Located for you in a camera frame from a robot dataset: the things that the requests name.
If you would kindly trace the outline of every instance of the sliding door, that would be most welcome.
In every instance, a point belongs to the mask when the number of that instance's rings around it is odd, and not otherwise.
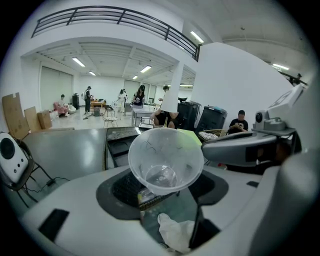
[[[54,102],[58,102],[64,94],[66,104],[72,102],[73,76],[61,71],[42,67],[40,79],[40,99],[42,110],[53,110]]]

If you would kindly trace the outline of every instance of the plastic cup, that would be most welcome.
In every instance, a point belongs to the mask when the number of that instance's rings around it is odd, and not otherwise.
[[[190,186],[204,166],[196,141],[172,128],[154,128],[140,134],[130,146],[128,161],[138,181],[159,196]]]

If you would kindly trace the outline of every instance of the black cabinet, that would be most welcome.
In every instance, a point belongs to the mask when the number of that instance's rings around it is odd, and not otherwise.
[[[222,129],[227,117],[227,111],[214,106],[205,106],[196,127],[195,134],[205,130]]]
[[[184,101],[178,104],[179,118],[182,124],[179,129],[194,131],[199,107],[201,105],[193,101]]]
[[[72,95],[72,105],[75,107],[76,110],[79,109],[79,95]]]

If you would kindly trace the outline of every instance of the railing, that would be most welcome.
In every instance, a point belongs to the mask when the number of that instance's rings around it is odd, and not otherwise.
[[[114,6],[81,6],[49,14],[37,21],[31,38],[52,28],[94,21],[104,21],[145,30],[177,46],[198,61],[200,46],[172,26],[147,14]]]

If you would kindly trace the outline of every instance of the black hair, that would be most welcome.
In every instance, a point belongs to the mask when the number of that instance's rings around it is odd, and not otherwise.
[[[139,87],[139,89],[138,89],[138,91],[136,92],[136,96],[138,96],[139,95],[139,91],[141,91],[142,93],[141,93],[141,98],[144,98],[145,97],[145,86],[142,84],[142,85],[140,85],[140,87]]]

